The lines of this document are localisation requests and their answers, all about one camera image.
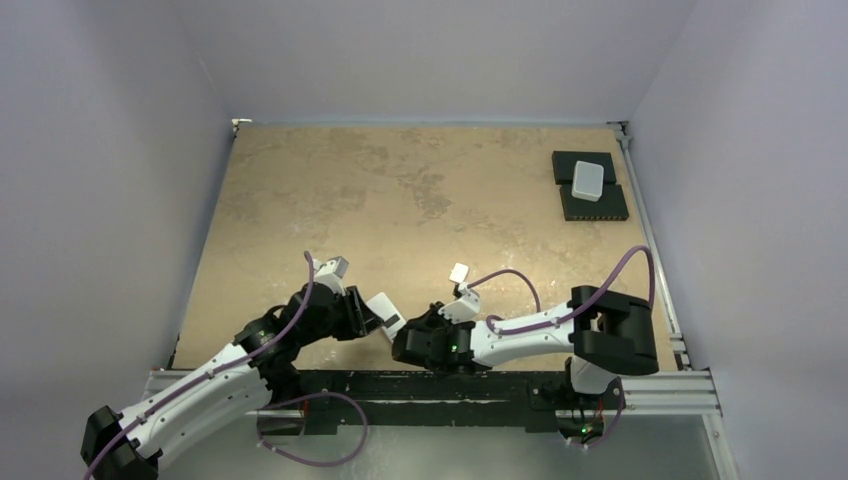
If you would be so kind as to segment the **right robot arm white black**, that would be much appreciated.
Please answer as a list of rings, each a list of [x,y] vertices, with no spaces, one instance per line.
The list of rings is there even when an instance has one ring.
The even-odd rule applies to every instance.
[[[455,322],[433,304],[414,319],[388,319],[392,358],[437,374],[471,374],[546,354],[571,359],[561,381],[564,399],[584,407],[620,376],[648,376],[660,364],[646,299],[574,287],[569,301],[513,319]]]

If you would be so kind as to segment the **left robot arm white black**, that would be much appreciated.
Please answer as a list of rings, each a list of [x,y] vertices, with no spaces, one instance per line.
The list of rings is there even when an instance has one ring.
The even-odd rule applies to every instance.
[[[343,393],[305,389],[293,362],[319,340],[356,340],[400,318],[383,293],[366,300],[354,286],[304,284],[179,381],[121,411],[93,412],[81,446],[85,478],[156,479],[195,443],[251,411],[303,408],[324,398],[358,409]]]

